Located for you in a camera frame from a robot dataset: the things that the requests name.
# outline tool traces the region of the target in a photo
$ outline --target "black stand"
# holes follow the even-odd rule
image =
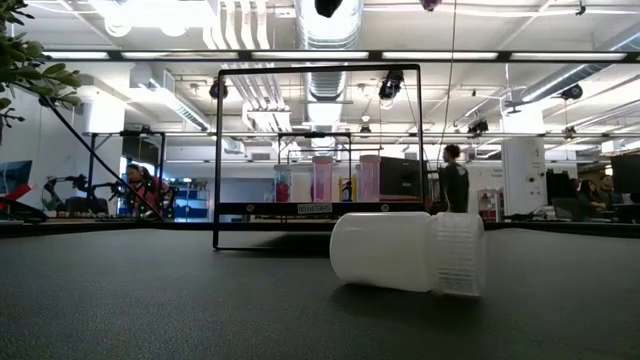
[[[299,73],[316,73],[316,72],[348,72],[348,71],[391,71],[391,70],[410,70],[416,72],[417,82],[417,103],[418,103],[418,126],[417,137],[419,146],[419,163],[424,163],[423,149],[423,130],[422,130],[422,81],[420,65],[418,64],[402,64],[402,65],[340,65],[340,66],[310,66],[304,68],[252,68],[252,69],[226,69],[218,73],[218,92],[224,93],[224,79],[226,76],[241,75],[262,75],[262,74],[299,74]],[[222,248],[220,247],[220,231],[331,231],[333,224],[330,223],[273,223],[273,224],[238,224],[229,223],[222,224],[220,215],[305,215],[310,211],[316,212],[316,215],[332,215],[341,216],[350,212],[387,212],[387,211],[425,211],[426,193],[424,189],[424,169],[419,167],[420,174],[420,199],[419,203],[221,203],[220,202],[220,184],[222,181],[222,137],[223,132],[223,98],[218,99],[217,116],[216,116],[216,156],[215,156],[215,179],[214,179],[214,209],[213,209],[213,248],[216,250],[257,250],[257,248]],[[303,136],[305,138],[318,138],[326,136],[346,136],[349,140],[349,150],[351,149],[352,137],[351,133],[279,133],[278,134],[278,163],[280,163],[280,144],[283,137]],[[351,155],[349,155],[349,178],[351,178]]]

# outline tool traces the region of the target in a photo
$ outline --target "white pillar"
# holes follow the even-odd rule
[[[542,109],[536,104],[503,114],[505,133],[544,133]],[[546,204],[545,149],[542,138],[502,142],[505,215],[527,214]]]
[[[101,93],[98,96],[92,98],[90,103],[85,103],[84,114],[87,119],[86,131],[87,132],[120,132],[124,129],[124,117],[125,117],[125,104],[107,94]],[[109,168],[116,174],[120,172],[120,158],[122,157],[122,138],[119,136],[112,136],[104,143],[105,137],[98,137],[96,139],[97,145],[100,145],[96,154],[104,160]],[[85,140],[90,143],[91,137],[85,137]],[[86,154],[86,161],[80,164],[78,169],[79,173],[83,173],[87,176],[89,171],[89,154]],[[114,182],[116,179],[104,169],[97,161],[94,161],[93,165],[93,184],[102,184],[106,182]],[[111,191],[108,187],[100,188],[96,190],[96,196],[98,198],[109,199],[111,197]],[[116,211],[117,199],[109,202],[109,213],[114,214]]]

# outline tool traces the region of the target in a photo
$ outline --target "plastic container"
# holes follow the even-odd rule
[[[461,296],[484,289],[486,241],[477,215],[346,214],[333,229],[329,253],[333,271],[347,283]]]
[[[380,156],[360,156],[360,186],[358,196],[360,202],[380,201]]]
[[[289,202],[291,199],[291,168],[288,165],[275,165],[274,189],[276,202]]]
[[[362,166],[356,164],[356,201],[362,201]]]
[[[313,202],[331,202],[333,182],[333,159],[331,156],[314,156],[313,159]]]

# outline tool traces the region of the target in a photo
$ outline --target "person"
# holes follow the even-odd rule
[[[164,194],[169,191],[169,185],[164,181],[160,181],[157,177],[151,175],[149,170],[144,166],[129,164],[127,165],[127,180],[129,184],[136,189],[136,192],[140,197],[147,200],[147,202],[153,206],[153,208],[162,214],[162,208],[160,207],[161,201],[164,199]],[[138,216],[140,213],[145,214],[151,209],[146,209],[144,202],[139,197],[135,197],[134,215]]]
[[[441,173],[440,186],[448,211],[466,213],[469,204],[469,172],[456,162],[460,157],[460,147],[447,145],[443,155],[447,166]]]
[[[607,210],[613,210],[613,205],[622,204],[624,201],[621,194],[613,191],[613,176],[603,174],[600,176],[600,189],[598,196],[607,205]]]
[[[583,180],[580,183],[578,204],[583,221],[601,218],[601,212],[607,209],[607,205],[598,197],[596,184],[591,180]]]
[[[576,178],[571,178],[569,179],[569,186],[571,187],[571,191],[572,191],[572,196],[571,197],[576,197],[578,196],[578,188],[580,187],[580,181],[578,181],[578,179]]]
[[[613,178],[611,175],[602,174],[600,176],[600,188],[598,189],[598,197],[607,206],[607,210],[612,209],[613,196]]]

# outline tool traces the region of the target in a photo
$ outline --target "hanging wire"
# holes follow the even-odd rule
[[[409,103],[409,110],[411,111],[411,117],[413,118],[413,124],[416,127],[416,131],[418,131],[418,120],[416,119],[416,114],[413,112],[413,106],[411,106],[411,98],[409,98],[409,91],[407,90],[407,84],[404,84],[404,92],[407,94],[407,102]],[[424,158],[424,161],[427,163],[427,180],[429,180],[429,174],[431,173],[431,163],[429,162],[429,157],[427,156],[427,150],[425,150],[424,148],[424,143],[422,144],[422,149],[420,149],[419,151],[422,151],[422,155]],[[434,193],[434,187],[431,186],[431,183],[428,182],[429,184],[429,190],[431,190],[431,198],[435,197],[435,193]]]
[[[442,126],[442,135],[440,136],[440,141],[438,142],[438,157],[436,157],[436,170],[440,165],[440,153],[442,152],[442,142],[444,141],[444,134],[447,131],[447,120],[449,117],[449,100],[451,99],[451,80],[453,79],[453,57],[454,57],[454,50],[456,48],[456,20],[458,18],[457,16],[458,13],[456,12],[457,8],[458,8],[458,0],[454,0],[453,30],[451,34],[451,62],[449,63],[449,85],[447,86],[447,104],[444,109],[444,125]]]

